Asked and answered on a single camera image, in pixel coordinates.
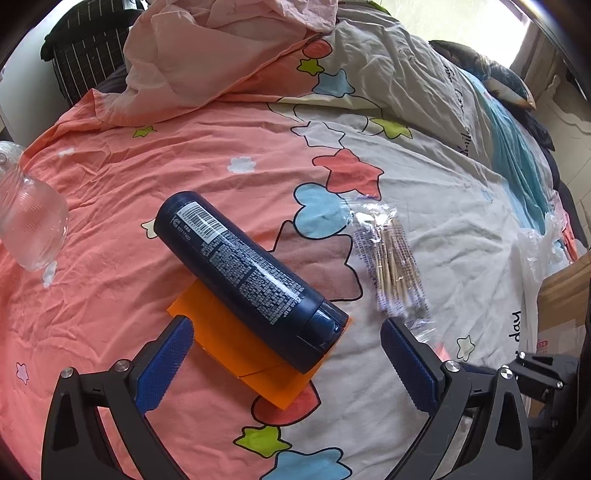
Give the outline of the brown cardboard box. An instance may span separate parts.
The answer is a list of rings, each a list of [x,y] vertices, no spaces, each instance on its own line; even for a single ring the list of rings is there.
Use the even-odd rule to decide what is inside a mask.
[[[543,281],[538,294],[536,347],[527,353],[568,355],[579,360],[586,335],[590,252]]]

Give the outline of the beige curtain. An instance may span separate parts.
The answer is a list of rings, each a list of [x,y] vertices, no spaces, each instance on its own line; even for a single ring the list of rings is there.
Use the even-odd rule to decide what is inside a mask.
[[[511,69],[537,99],[563,70],[563,60],[546,35],[531,22]]]

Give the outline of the dark blue cylindrical bottle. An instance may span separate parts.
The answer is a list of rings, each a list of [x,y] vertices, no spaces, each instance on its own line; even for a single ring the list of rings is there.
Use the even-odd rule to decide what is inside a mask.
[[[256,336],[301,373],[337,343],[348,315],[197,192],[160,206],[154,232]]]

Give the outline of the pink crumpled quilt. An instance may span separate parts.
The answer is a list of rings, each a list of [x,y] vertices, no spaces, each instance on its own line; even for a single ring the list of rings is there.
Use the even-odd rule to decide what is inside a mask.
[[[125,91],[97,95],[96,115],[142,126],[198,109],[332,31],[337,11],[335,1],[154,1],[124,44]]]

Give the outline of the black striped backpack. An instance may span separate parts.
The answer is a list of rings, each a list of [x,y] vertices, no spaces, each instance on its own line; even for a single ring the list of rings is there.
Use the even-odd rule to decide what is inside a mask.
[[[129,30],[147,7],[146,1],[81,1],[45,36],[40,58],[52,65],[70,106],[89,90],[122,75]]]

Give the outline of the cartoon star bed sheet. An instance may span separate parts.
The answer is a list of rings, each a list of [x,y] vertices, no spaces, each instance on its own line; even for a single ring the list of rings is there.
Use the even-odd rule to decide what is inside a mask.
[[[520,229],[561,219],[533,136],[471,73],[365,2],[206,105],[142,126],[87,93],[24,151],[62,194],[68,236],[51,280],[1,257],[1,436],[31,478],[60,371],[135,354],[192,283],[156,236],[170,195],[206,198],[351,316],[287,410],[193,347],[148,416],[192,479],[383,479],[426,417],[380,342],[376,288],[348,203],[398,209],[437,334],[456,360],[519,349]]]

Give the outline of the clear bag of cotton swabs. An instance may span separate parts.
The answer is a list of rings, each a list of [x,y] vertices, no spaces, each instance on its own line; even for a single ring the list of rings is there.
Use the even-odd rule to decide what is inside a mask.
[[[377,310],[402,319],[418,341],[435,347],[436,323],[398,209],[370,197],[356,198],[348,208],[353,245],[374,282]]]

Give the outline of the dark patterned pillow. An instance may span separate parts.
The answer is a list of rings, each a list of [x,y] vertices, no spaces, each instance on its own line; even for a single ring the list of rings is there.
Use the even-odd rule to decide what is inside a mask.
[[[513,70],[463,44],[444,40],[431,40],[429,44],[450,62],[478,78],[497,100],[526,111],[536,109],[531,91]]]

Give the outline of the white plastic bag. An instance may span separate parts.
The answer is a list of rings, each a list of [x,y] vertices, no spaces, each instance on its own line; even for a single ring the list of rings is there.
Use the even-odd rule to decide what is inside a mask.
[[[523,228],[517,234],[517,252],[523,280],[523,306],[519,349],[536,352],[538,340],[538,295],[543,281],[571,262],[561,246],[564,221],[554,213],[544,218],[545,233]]]

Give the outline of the white carved headboard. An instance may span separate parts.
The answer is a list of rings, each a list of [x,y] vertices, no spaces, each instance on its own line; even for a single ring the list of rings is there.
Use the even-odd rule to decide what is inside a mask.
[[[568,81],[566,66],[543,62],[527,76],[537,117],[555,145],[553,157],[585,232],[590,231],[590,103]]]

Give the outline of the clear glass jar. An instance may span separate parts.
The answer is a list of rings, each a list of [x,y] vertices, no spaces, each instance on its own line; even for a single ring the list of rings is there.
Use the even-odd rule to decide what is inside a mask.
[[[1,142],[1,242],[28,271],[46,268],[65,243],[68,206],[55,189],[24,172],[24,149]]]

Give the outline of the orange flat box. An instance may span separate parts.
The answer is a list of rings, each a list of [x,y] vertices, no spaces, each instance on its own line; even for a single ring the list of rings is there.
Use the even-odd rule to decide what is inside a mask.
[[[322,366],[318,362],[307,373],[297,371],[199,280],[167,312],[190,319],[195,342],[233,377],[281,410],[294,403]]]

